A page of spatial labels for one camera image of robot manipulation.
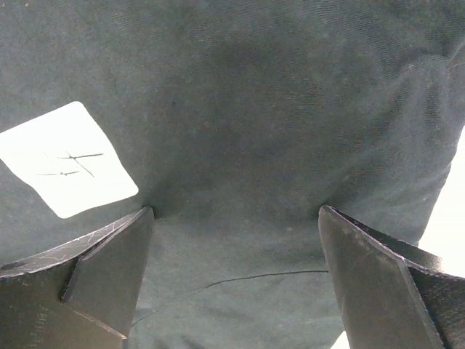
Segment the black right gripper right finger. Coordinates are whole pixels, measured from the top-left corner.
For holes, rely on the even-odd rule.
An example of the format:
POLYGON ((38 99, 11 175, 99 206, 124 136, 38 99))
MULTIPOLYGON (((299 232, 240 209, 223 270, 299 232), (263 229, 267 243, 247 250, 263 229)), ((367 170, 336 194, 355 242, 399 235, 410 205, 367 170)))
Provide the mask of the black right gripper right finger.
POLYGON ((318 229, 351 348, 464 347, 464 278, 440 257, 332 206, 318 229))

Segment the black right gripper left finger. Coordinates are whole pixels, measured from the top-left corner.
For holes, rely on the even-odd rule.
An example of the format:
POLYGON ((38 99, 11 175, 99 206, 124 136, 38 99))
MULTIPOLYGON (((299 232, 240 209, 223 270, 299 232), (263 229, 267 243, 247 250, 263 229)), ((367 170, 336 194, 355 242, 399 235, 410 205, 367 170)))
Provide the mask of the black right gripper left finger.
POLYGON ((1 267, 3 349, 124 348, 155 217, 150 207, 1 267))

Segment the black t shirt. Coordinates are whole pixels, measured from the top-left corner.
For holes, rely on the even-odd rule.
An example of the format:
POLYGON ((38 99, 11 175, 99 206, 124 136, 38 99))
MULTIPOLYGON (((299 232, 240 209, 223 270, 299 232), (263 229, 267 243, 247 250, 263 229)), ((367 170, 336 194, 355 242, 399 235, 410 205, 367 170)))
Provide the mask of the black t shirt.
POLYGON ((130 348, 330 348, 321 206, 417 244, 463 128, 462 1, 3 1, 1 263, 150 206, 130 348))

